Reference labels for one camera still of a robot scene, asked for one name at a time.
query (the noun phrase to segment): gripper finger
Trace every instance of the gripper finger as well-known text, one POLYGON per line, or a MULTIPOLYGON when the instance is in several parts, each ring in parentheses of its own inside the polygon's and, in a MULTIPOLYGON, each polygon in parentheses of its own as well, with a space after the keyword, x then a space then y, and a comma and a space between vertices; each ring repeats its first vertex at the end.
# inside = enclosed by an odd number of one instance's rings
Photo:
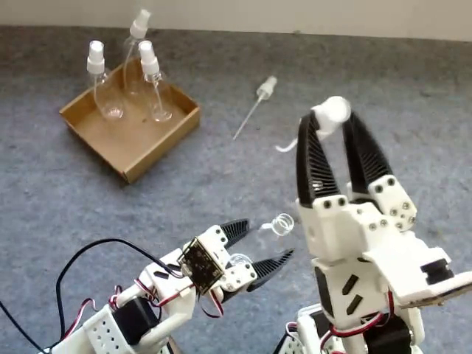
POLYGON ((316 198, 340 194, 316 131, 319 123, 311 111, 299 125, 296 149, 296 184, 301 205, 311 208, 316 198))

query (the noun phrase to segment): black wire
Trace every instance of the black wire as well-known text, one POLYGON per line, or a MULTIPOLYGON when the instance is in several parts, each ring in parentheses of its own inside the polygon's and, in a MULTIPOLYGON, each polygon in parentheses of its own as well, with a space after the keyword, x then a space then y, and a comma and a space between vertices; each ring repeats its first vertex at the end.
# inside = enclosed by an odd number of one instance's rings
POLYGON ((36 343, 28 334, 21 328, 20 324, 17 323, 17 321, 13 318, 13 316, 8 312, 7 308, 5 305, 3 305, 3 302, 0 301, 0 308, 5 312, 5 315, 7 315, 8 319, 13 323, 13 325, 16 327, 17 330, 20 331, 20 333, 28 340, 29 343, 33 345, 34 348, 39 350, 40 353, 46 354, 46 352, 39 346, 38 343, 36 343))
POLYGON ((158 260, 157 258, 155 258, 152 254, 150 254, 149 252, 145 251, 144 249, 141 249, 140 247, 134 245, 133 243, 127 241, 127 240, 123 240, 121 238, 104 238, 102 240, 97 240, 97 241, 94 241, 92 243, 89 243, 88 245, 84 246, 83 248, 81 248, 76 254, 74 254, 74 256, 70 259, 70 261, 66 264, 66 266, 63 268, 62 272, 60 273, 59 277, 58 277, 58 281, 56 282, 56 298, 57 298, 57 301, 58 301, 58 312, 59 312, 59 320, 60 320, 60 339, 62 340, 63 337, 64 337, 64 334, 66 333, 66 324, 65 324, 65 320, 64 320, 64 309, 63 309, 63 303, 62 303, 62 296, 60 294, 60 282, 62 281, 62 279, 64 278, 64 276, 66 275, 66 272, 69 270, 69 268, 71 267, 72 263, 75 262, 75 260, 81 255, 83 254, 84 252, 86 252, 87 250, 91 249, 92 247, 95 247, 95 246, 98 246, 98 245, 101 245, 103 243, 110 243, 110 242, 117 242, 117 243, 123 243, 124 245, 128 246, 128 247, 131 247, 132 249, 134 249, 135 251, 138 251, 140 254, 142 254, 143 256, 149 258, 150 260, 152 260, 154 263, 156 263, 158 266, 162 267, 167 273, 171 274, 173 277, 176 277, 176 278, 182 278, 184 277, 183 275, 180 275, 180 274, 177 274, 175 273, 172 269, 170 269, 167 264, 165 264, 164 262, 162 262, 161 260, 158 260))

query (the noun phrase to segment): circuit board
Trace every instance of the circuit board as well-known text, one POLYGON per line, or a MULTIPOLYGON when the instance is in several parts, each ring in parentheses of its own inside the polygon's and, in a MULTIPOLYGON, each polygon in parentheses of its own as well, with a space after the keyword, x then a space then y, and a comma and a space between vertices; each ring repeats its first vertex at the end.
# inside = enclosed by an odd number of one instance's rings
POLYGON ((224 275, 224 270, 213 260, 198 238, 186 247, 178 258, 178 263, 200 295, 204 295, 224 275))

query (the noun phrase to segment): bottle cap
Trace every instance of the bottle cap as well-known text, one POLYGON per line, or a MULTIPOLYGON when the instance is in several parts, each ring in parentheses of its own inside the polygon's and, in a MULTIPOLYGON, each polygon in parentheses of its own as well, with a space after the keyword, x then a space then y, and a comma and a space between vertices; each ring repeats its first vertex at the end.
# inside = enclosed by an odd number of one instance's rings
POLYGON ((130 34, 136 39, 143 39, 148 31, 150 12, 142 9, 130 27, 130 34))
POLYGON ((351 104, 340 96, 332 96, 312 109, 315 111, 320 131, 326 134, 334 132, 351 116, 351 104))
POLYGON ((139 54, 141 54, 142 72, 147 75, 157 74, 160 68, 153 44, 150 41, 139 43, 139 54))
POLYGON ((103 47, 103 43, 100 41, 90 42, 88 48, 87 71, 91 74, 101 74, 105 71, 103 47))

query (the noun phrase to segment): clear plastic bottle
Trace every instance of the clear plastic bottle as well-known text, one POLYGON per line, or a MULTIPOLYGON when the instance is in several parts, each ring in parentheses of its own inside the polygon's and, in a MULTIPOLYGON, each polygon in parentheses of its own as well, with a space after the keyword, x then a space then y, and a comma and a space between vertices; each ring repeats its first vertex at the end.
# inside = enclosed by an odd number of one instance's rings
POLYGON ((147 10, 140 11, 130 27, 130 36, 123 44, 123 83, 125 93, 131 97, 139 95, 142 90, 139 43, 144 40, 148 31, 149 17, 147 10))
POLYGON ((152 119, 165 122, 172 118, 172 96, 164 73, 159 68, 153 44, 142 41, 139 44, 141 66, 144 73, 144 98, 152 119))
POLYGON ((90 86, 94 90, 94 100, 100 113, 109 120, 123 117, 125 106, 118 88, 113 84, 105 68, 103 43, 90 42, 87 71, 90 86))

